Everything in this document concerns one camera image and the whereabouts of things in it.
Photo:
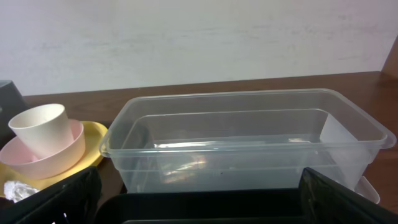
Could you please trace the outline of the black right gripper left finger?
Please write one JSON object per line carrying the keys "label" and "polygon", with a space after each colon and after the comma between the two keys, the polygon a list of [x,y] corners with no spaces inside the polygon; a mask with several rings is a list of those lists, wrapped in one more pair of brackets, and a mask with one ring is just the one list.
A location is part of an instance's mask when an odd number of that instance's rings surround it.
{"label": "black right gripper left finger", "polygon": [[90,166],[1,210],[1,224],[93,223],[101,178]]}

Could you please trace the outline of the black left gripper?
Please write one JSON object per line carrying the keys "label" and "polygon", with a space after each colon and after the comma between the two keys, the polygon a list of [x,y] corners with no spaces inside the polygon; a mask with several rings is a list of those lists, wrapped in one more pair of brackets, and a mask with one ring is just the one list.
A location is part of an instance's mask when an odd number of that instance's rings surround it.
{"label": "black left gripper", "polygon": [[14,132],[8,126],[9,121],[19,113],[28,109],[21,93],[11,80],[1,80],[1,148],[12,138]]}

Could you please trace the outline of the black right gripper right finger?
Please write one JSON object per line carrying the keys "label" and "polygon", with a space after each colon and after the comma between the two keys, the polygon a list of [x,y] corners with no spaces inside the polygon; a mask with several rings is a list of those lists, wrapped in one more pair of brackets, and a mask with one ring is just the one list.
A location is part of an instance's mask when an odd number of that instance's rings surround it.
{"label": "black right gripper right finger", "polygon": [[397,224],[397,214],[306,167],[298,185],[308,223]]}

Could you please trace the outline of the cream cup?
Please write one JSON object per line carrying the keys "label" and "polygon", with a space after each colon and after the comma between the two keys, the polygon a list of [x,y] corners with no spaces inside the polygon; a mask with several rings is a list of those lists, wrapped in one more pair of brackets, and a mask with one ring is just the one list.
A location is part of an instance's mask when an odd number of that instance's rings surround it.
{"label": "cream cup", "polygon": [[8,126],[39,159],[56,154],[74,141],[65,107],[61,104],[23,111],[13,117]]}

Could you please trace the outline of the pink bowl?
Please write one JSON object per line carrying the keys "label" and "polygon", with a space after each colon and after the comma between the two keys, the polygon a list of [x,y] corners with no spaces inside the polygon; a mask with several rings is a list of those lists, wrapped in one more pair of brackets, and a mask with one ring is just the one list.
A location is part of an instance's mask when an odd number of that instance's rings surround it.
{"label": "pink bowl", "polygon": [[18,137],[15,137],[1,149],[1,162],[30,179],[46,179],[65,172],[85,153],[83,123],[71,119],[70,125],[74,140],[65,149],[38,159]]}

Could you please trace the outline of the white napkin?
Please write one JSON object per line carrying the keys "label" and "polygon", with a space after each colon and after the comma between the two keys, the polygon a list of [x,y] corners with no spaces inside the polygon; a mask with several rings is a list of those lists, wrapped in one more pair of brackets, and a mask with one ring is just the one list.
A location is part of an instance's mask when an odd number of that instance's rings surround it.
{"label": "white napkin", "polygon": [[38,189],[20,181],[7,181],[4,184],[5,198],[14,203],[24,200],[37,192],[39,192]]}

